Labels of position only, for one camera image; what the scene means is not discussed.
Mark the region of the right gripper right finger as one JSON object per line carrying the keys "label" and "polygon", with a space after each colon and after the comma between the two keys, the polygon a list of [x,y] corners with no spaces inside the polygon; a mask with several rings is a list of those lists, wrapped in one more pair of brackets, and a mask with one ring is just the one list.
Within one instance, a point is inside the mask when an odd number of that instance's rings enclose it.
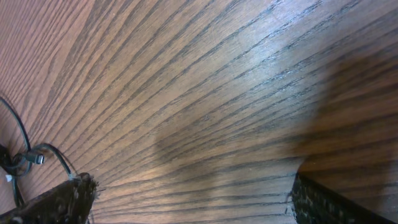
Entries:
{"label": "right gripper right finger", "polygon": [[396,224],[300,173],[291,196],[299,224]]}

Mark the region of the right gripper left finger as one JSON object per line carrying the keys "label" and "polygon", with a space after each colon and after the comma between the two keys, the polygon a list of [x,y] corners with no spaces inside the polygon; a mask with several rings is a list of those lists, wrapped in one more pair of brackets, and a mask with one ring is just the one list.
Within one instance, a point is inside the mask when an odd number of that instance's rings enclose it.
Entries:
{"label": "right gripper left finger", "polygon": [[1,215],[2,224],[87,224],[98,182],[86,172]]}

